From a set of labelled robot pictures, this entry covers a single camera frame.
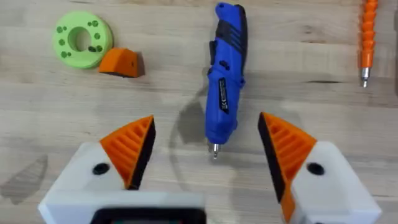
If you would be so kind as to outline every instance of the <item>orange flexible shaft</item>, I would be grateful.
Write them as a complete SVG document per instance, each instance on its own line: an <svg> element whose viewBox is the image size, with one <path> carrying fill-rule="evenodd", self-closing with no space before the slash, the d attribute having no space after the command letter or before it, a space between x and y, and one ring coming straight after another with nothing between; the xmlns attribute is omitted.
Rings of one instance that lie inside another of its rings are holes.
<svg viewBox="0 0 398 224"><path fill-rule="evenodd" d="M371 68L374 53L374 18L376 16L378 0L368 0L365 4L362 23L362 52L361 67Z"/></svg>

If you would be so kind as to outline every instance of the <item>wooden surface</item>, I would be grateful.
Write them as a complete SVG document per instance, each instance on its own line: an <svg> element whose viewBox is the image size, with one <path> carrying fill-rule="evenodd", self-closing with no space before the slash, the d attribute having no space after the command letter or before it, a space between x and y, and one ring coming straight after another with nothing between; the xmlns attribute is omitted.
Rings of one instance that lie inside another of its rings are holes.
<svg viewBox="0 0 398 224"><path fill-rule="evenodd" d="M0 0L0 223L42 223L37 204L81 142L154 114L143 190L206 194L209 223L282 223L257 133L260 111L333 141L398 219L397 1L379 2L370 87L358 81L360 0L245 0L246 86L239 126L213 162L204 108L214 0ZM71 10L109 23L141 52L146 75L122 79L62 64L55 23Z"/></svg>

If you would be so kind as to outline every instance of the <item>hole in green ring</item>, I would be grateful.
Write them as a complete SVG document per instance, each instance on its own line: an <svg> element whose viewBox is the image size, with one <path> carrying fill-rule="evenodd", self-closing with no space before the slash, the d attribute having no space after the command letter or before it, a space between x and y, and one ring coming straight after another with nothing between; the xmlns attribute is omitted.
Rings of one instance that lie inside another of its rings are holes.
<svg viewBox="0 0 398 224"><path fill-rule="evenodd" d="M90 33L84 27L75 27L69 32L68 43L72 50L82 52L91 45Z"/></svg>

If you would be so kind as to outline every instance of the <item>metal tip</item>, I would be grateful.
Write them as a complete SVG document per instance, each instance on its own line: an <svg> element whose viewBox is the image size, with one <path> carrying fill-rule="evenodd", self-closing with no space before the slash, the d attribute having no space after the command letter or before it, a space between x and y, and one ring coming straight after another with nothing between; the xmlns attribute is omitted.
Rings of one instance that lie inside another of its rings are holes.
<svg viewBox="0 0 398 224"><path fill-rule="evenodd" d="M368 87L368 79L371 74L371 68L362 68L361 79L363 88Z"/></svg>
<svg viewBox="0 0 398 224"><path fill-rule="evenodd" d="M218 151L220 150L221 146L219 144L214 144L213 146L213 159L217 159Z"/></svg>

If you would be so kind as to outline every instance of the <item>rotary tool label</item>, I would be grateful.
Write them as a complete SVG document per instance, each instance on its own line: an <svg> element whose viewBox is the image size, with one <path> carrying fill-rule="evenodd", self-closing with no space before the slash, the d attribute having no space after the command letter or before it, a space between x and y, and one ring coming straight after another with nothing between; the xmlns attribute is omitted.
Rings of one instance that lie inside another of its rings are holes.
<svg viewBox="0 0 398 224"><path fill-rule="evenodd" d="M220 78L218 80L218 96L219 96L219 105L220 110L224 111L226 114L229 114L228 109L228 98L226 96L226 80L225 78Z"/></svg>

